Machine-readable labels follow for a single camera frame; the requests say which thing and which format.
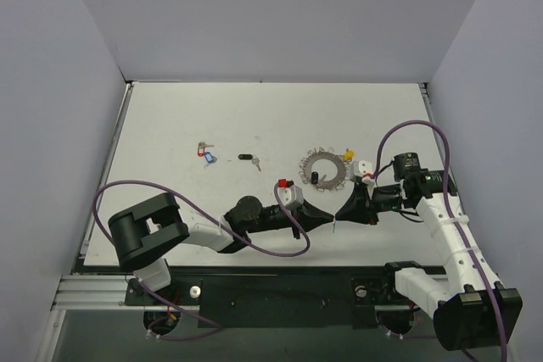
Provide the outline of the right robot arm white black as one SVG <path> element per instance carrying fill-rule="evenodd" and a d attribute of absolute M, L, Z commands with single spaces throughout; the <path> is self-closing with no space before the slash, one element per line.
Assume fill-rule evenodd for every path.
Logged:
<path fill-rule="evenodd" d="M 442 170 L 422 168 L 416 153 L 394 156 L 391 166 L 394 184 L 380 186 L 371 163 L 352 162 L 353 191 L 335 218 L 375 225 L 381 213 L 414 209 L 433 239 L 449 285 L 442 287 L 414 261 L 392 262 L 378 283 L 381 296 L 390 302 L 411 300 L 431 317 L 446 350 L 507 345 L 523 301 L 486 263 L 455 184 Z"/>

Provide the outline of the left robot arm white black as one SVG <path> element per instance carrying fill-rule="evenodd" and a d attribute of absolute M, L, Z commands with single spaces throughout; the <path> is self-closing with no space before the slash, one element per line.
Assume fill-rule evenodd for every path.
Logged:
<path fill-rule="evenodd" d="M 179 244 L 230 254 L 241 251 L 251 233 L 290 229 L 294 238 L 330 223 L 333 216 L 306 202 L 298 187 L 281 188 L 279 203 L 265 207 L 254 196 L 240 198 L 216 225 L 190 212 L 182 218 L 174 195 L 161 193 L 131 206 L 108 220 L 123 272 L 145 283 L 144 293 L 156 304 L 170 301 L 175 284 L 164 255 Z"/>

